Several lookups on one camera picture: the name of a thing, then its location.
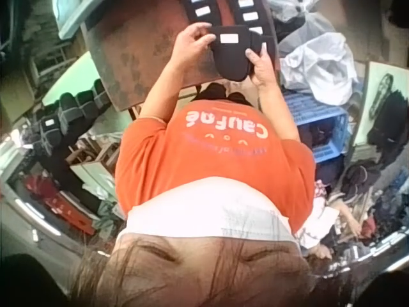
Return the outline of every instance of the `orange t-shirt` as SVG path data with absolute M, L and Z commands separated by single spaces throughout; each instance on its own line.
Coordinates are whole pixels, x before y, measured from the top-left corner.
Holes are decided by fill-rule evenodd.
M 288 217 L 295 233 L 313 207 L 314 170 L 310 149 L 279 139 L 258 110 L 197 100 L 169 124 L 140 118 L 126 129 L 116 166 L 116 192 L 127 214 L 133 206 L 183 184 L 229 178 L 267 196 Z

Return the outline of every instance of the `poster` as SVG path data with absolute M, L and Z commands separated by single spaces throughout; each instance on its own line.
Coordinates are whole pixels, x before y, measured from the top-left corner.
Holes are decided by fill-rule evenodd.
M 368 134 L 392 94 L 400 92 L 403 99 L 409 98 L 409 70 L 377 62 L 368 65 L 366 94 L 354 146 L 368 144 Z

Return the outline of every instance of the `eye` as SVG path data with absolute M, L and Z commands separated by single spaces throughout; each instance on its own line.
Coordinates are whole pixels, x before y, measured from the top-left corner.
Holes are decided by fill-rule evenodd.
M 286 248 L 263 249 L 249 256 L 243 256 L 242 260 L 244 262 L 253 262 L 253 261 L 258 261 L 260 259 L 266 258 L 271 255 L 276 255 L 276 254 L 283 253 L 283 252 L 284 253 L 287 252 L 287 249 Z
M 176 262 L 175 257 L 171 256 L 167 251 L 164 251 L 163 249 L 160 249 L 156 246 L 141 245 L 140 248 L 142 248 L 144 251 L 147 251 L 148 253 L 155 255 L 163 260 L 166 260 L 169 262 Z

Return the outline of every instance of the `white plastic bag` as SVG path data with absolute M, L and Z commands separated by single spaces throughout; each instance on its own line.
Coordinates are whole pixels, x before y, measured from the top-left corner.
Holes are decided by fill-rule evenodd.
M 320 13 L 309 13 L 305 16 L 304 25 L 292 32 L 279 44 L 280 58 L 284 58 L 297 47 L 307 43 L 313 38 L 328 32 L 335 32 L 331 22 Z
M 283 22 L 290 19 L 305 15 L 308 13 L 319 0 L 268 0 L 273 17 Z
M 351 49 L 345 37 L 318 13 L 279 44 L 281 81 L 289 90 L 312 93 L 316 100 L 347 103 L 357 82 Z

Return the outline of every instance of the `blue plastic crate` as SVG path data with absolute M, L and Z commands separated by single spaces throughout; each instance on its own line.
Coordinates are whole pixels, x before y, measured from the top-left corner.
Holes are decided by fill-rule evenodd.
M 348 113 L 341 107 L 322 104 L 309 94 L 290 93 L 285 94 L 284 98 L 297 126 L 335 118 L 331 140 L 326 145 L 313 148 L 313 154 L 316 163 L 338 157 L 347 136 Z

